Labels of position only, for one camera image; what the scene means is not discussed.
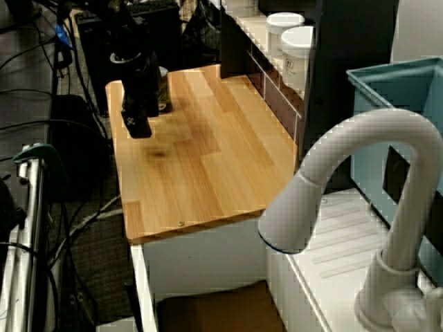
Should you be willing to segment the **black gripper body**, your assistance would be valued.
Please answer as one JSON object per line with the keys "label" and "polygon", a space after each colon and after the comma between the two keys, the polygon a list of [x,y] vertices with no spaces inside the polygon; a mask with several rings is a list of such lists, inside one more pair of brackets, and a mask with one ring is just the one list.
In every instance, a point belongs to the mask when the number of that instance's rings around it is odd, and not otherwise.
{"label": "black gripper body", "polygon": [[123,109],[130,117],[157,117],[159,62],[156,53],[139,53],[133,58],[121,58],[112,53],[110,60],[117,67],[123,83]]}

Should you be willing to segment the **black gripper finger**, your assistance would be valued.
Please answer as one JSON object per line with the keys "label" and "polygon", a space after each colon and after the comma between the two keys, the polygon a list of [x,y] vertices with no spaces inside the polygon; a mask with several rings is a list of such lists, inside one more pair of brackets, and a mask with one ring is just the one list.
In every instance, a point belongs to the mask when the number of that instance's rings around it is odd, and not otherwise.
{"label": "black gripper finger", "polygon": [[131,112],[128,112],[126,109],[121,111],[121,116],[130,136],[133,139],[144,139],[151,137],[152,131],[146,117],[134,115]]}

